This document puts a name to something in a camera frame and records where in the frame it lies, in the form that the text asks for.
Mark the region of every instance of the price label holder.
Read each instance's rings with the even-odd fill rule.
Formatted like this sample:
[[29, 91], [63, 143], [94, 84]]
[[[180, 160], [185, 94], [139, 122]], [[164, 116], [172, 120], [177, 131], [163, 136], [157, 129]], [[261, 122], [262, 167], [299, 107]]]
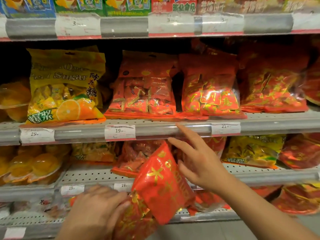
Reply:
[[55, 30], [58, 40], [101, 39], [97, 15], [57, 15]]
[[133, 184], [133, 182], [115, 183], [113, 189], [119, 192], [130, 192]]
[[8, 227], [3, 240], [22, 239], [26, 233], [26, 227]]
[[242, 35], [245, 19], [239, 14], [211, 14], [202, 16], [202, 35]]
[[7, 18], [0, 14], [0, 41], [10, 41], [6, 31]]
[[75, 196], [85, 191], [84, 185], [64, 185], [61, 187], [62, 196]]
[[234, 136], [240, 135], [240, 122], [219, 122], [211, 124], [211, 136]]
[[188, 13], [150, 13], [149, 37], [190, 37], [195, 34], [195, 19]]
[[20, 130], [20, 141], [22, 145], [43, 145], [49, 142], [55, 142], [54, 129], [21, 128]]
[[136, 139], [135, 125], [106, 125], [104, 129], [106, 141], [132, 141]]
[[292, 13], [293, 26], [291, 33], [320, 33], [320, 13]]

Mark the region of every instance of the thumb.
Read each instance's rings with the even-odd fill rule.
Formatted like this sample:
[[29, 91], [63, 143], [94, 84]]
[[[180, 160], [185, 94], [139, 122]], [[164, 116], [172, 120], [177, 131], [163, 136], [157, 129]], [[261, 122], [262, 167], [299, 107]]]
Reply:
[[189, 180], [191, 183], [197, 185], [198, 175], [190, 169], [188, 169], [187, 166], [184, 165], [184, 163], [181, 160], [178, 161], [178, 165], [180, 172], [186, 177], [186, 179]]
[[126, 201], [114, 210], [106, 224], [107, 235], [112, 234], [113, 229], [118, 221], [118, 218], [130, 206], [130, 203], [130, 201]]

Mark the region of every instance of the human hand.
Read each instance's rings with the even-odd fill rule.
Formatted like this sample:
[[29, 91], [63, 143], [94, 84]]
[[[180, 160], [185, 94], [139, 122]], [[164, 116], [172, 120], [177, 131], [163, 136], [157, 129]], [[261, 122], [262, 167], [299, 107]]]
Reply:
[[194, 146], [176, 138], [168, 139], [172, 145], [181, 149], [187, 155], [187, 160], [193, 164], [194, 171], [191, 171], [179, 160], [179, 170], [191, 183], [214, 193], [221, 193], [229, 183], [228, 179], [234, 179], [234, 176], [224, 168], [214, 151], [196, 132], [179, 123], [176, 123], [176, 126]]
[[103, 240], [111, 236], [128, 197], [110, 187], [95, 185], [77, 196], [56, 240]]

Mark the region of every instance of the green packaging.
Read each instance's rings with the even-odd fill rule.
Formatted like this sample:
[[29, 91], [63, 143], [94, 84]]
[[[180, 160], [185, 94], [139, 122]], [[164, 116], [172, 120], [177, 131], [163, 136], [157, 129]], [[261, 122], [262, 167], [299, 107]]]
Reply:
[[106, 15], [147, 16], [151, 12], [151, 0], [105, 0]]
[[54, 0], [57, 13], [96, 13], [104, 17], [103, 0]]

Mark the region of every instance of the forearm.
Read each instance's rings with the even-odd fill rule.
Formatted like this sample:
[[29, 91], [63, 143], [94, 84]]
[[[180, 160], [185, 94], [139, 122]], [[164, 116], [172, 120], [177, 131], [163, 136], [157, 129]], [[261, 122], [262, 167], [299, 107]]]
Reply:
[[227, 177], [225, 185], [218, 194], [259, 240], [319, 240], [312, 231], [276, 209], [235, 177]]

